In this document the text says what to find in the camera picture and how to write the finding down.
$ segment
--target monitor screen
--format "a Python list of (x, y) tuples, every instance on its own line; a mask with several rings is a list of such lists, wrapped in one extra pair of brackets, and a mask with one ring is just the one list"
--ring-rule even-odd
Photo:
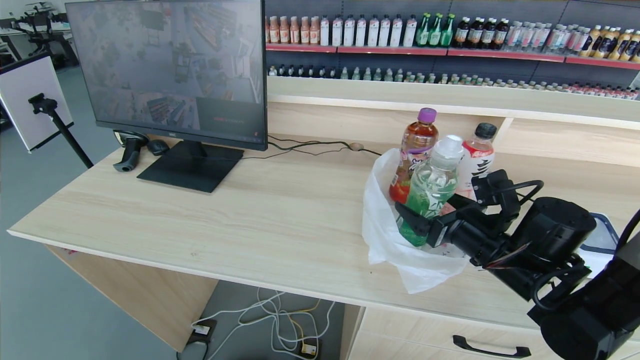
[(261, 0), (67, 3), (100, 126), (266, 148)]

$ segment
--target black bottle cap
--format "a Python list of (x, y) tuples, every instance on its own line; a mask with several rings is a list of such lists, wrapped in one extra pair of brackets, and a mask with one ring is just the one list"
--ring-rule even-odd
[(478, 124), (476, 128), (476, 136), (480, 139), (489, 140), (495, 136), (497, 131), (498, 128), (495, 127), (495, 125), (489, 124), (488, 122), (482, 122)]

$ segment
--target monitor stand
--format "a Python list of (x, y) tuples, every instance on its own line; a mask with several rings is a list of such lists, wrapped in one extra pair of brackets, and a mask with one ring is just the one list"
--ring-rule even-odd
[(211, 193), (243, 153), (183, 140), (138, 175), (138, 179)]

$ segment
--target red and white bottle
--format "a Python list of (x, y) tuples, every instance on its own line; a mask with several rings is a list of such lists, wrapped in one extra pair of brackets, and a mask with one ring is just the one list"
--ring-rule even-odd
[(491, 169), (495, 157), (491, 142), (497, 131), (493, 124), (483, 122), (477, 126), (474, 136), (463, 142), (464, 153), (458, 165), (457, 194), (476, 199), (471, 179)]

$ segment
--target drawer handle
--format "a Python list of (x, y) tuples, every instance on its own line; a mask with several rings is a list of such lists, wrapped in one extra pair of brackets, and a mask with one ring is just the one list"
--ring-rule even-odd
[(493, 355), (493, 356), (502, 356), (508, 357), (510, 359), (523, 359), (525, 357), (531, 356), (531, 351), (528, 347), (516, 347), (516, 353), (513, 355), (510, 354), (500, 354), (499, 352), (492, 352), (487, 350), (480, 350), (478, 348), (474, 348), (473, 346), (467, 343), (467, 339), (464, 336), (454, 335), (453, 343), (459, 348), (463, 348), (469, 351), (479, 352), (481, 354)]

